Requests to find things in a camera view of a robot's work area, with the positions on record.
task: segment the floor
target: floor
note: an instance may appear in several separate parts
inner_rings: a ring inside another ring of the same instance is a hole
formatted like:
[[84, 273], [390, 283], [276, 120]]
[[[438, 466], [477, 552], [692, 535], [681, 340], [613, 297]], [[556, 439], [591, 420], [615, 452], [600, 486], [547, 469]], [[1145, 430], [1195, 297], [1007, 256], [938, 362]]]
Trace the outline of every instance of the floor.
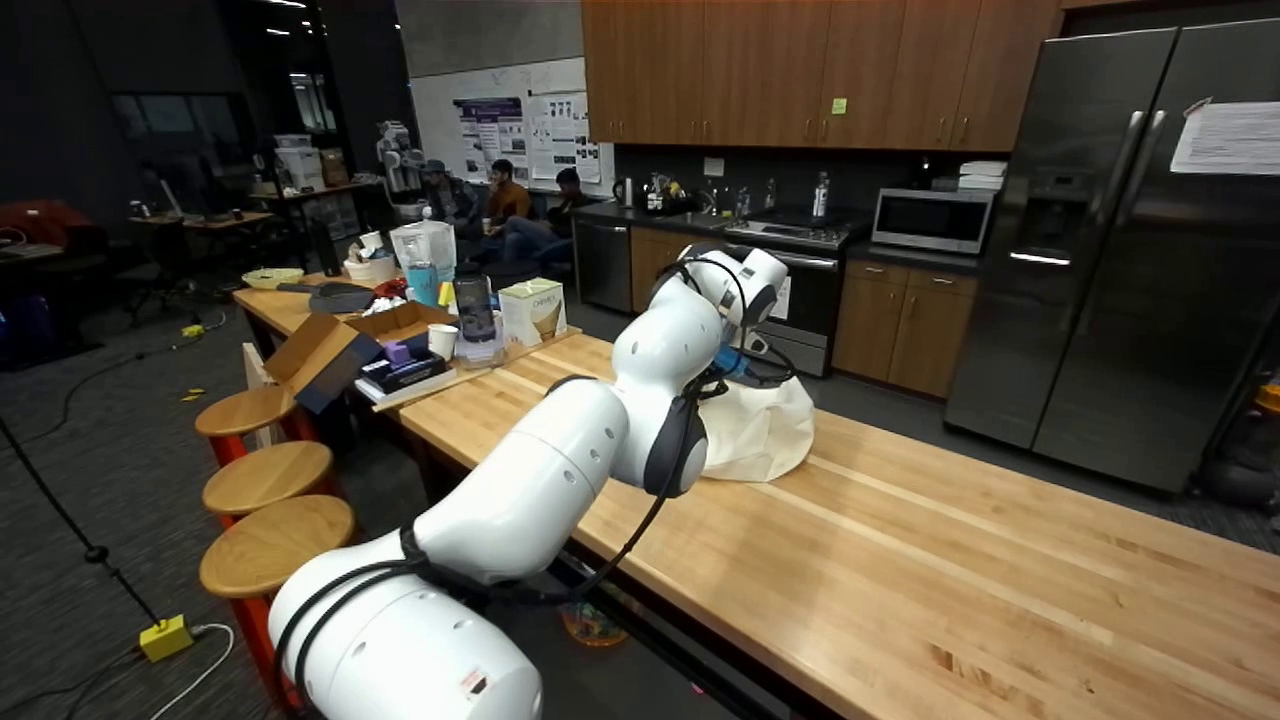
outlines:
[[[198, 565], [220, 530], [199, 508], [211, 455], [198, 439], [193, 415], [239, 390], [239, 343], [249, 332], [225, 306], [210, 306], [199, 316], [206, 337], [183, 340], [183, 322], [178, 316], [128, 329], [124, 313], [101, 313], [90, 337], [106, 340], [106, 350], [0, 371], [0, 415], [90, 542], [114, 547], [114, 565], [160, 617], [183, 613], [193, 625], [227, 625], [231, 613], [206, 598], [198, 582]], [[615, 337], [623, 316], [572, 310], [572, 324]], [[1280, 552], [1259, 511], [1225, 508], [1209, 495], [1164, 500], [957, 438], [942, 430], [938, 399], [851, 376], [810, 380], [810, 393], [822, 409]], [[0, 477], [0, 562], [7, 578], [0, 587], [0, 716], [65, 716], [75, 702], [75, 712], [92, 720], [154, 716], [220, 656], [220, 640], [210, 635], [170, 666], [137, 666], [84, 686], [101, 668], [122, 666], [150, 617], [106, 568], [79, 562], [79, 542], [40, 500], [14, 449], [0, 449]], [[425, 508], [418, 466], [382, 438], [361, 438], [343, 486], [366, 535]], [[728, 716], [639, 644], [623, 644], [619, 652], [575, 647], [561, 631], [556, 613], [522, 617], [513, 635], [543, 672], [543, 716]], [[231, 652], [171, 716], [260, 720], [276, 712], [249, 656]]]

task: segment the cup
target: cup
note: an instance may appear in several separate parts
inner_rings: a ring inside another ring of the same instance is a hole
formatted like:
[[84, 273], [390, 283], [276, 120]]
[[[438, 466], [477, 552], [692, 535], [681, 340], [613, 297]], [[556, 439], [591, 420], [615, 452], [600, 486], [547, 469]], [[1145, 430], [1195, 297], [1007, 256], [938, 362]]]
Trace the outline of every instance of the cup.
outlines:
[[456, 351], [456, 329], [453, 324], [430, 324], [430, 350], [444, 362]]

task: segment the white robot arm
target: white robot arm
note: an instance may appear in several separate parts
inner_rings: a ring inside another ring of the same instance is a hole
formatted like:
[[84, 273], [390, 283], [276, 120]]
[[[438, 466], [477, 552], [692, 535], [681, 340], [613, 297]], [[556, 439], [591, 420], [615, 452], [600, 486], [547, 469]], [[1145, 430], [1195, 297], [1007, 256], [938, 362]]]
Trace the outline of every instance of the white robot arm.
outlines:
[[610, 477], [681, 495], [706, 469], [700, 376], [782, 283], [786, 263], [764, 253], [742, 263], [688, 248], [615, 340], [615, 386], [556, 386], [404, 532], [289, 578], [271, 605], [289, 681], [334, 720], [542, 716], [535, 668], [434, 571], [477, 587], [543, 571]]

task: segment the stainless steel refrigerator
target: stainless steel refrigerator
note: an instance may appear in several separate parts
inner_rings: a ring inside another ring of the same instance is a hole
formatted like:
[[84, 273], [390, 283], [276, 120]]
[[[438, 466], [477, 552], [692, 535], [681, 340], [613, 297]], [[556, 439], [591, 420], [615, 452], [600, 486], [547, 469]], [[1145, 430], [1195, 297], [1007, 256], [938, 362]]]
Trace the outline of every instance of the stainless steel refrigerator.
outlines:
[[1280, 125], [1246, 103], [1280, 103], [1280, 22], [1045, 44], [954, 430], [1190, 489], [1280, 310]]

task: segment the wooden stool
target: wooden stool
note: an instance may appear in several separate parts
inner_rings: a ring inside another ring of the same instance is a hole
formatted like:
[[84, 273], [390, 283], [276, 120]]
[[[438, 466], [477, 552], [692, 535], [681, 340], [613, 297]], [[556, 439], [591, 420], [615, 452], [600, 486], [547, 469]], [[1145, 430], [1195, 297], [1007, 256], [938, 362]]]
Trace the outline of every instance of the wooden stool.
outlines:
[[340, 495], [340, 489], [329, 482], [329, 469], [334, 452], [315, 439], [255, 449], [210, 477], [206, 508], [227, 530], [236, 515], [306, 495], [313, 489]]
[[249, 455], [244, 432], [282, 424], [292, 439], [315, 439], [313, 424], [297, 413], [292, 395], [276, 386], [249, 390], [210, 405], [198, 432], [210, 438], [215, 466]]
[[199, 562], [206, 592], [231, 600], [254, 666], [266, 672], [282, 707], [292, 707], [292, 698], [276, 672], [268, 635], [271, 592], [306, 562], [347, 546], [353, 532], [353, 506], [340, 495], [289, 495], [231, 523]]

